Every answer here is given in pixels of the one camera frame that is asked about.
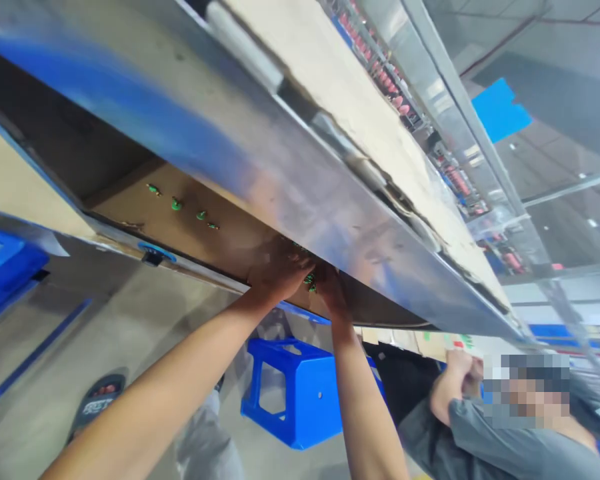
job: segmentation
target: ceiling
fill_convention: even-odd
[[[522,199],[600,173],[600,0],[425,0],[474,98],[505,78],[534,118],[496,144]],[[600,263],[600,186],[527,209],[554,263]]]

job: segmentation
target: leg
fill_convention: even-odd
[[[182,480],[242,480],[242,462],[229,434],[220,426],[220,396],[212,391],[175,442]]]

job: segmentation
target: blue plastic crate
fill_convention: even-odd
[[[38,246],[0,231],[0,308],[48,261]]]

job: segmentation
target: concrete floor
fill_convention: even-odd
[[[0,320],[0,382],[84,298],[94,304],[0,400],[0,480],[33,480],[63,448],[86,389],[112,371],[137,378],[235,296],[166,269],[146,267],[78,241],[53,258],[44,286]],[[292,333],[331,349],[328,327],[274,311],[258,327],[266,338]],[[342,435],[294,451],[240,416],[249,385],[243,349],[225,378],[221,422],[240,451],[247,478],[349,478]],[[170,449],[152,479],[175,479]]]

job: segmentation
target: slipper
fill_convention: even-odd
[[[125,389],[127,379],[124,375],[115,373],[102,377],[87,391],[86,395],[80,402],[71,430],[69,430],[69,438],[67,444],[70,444],[86,428],[88,424],[104,412],[104,410],[118,398]]]

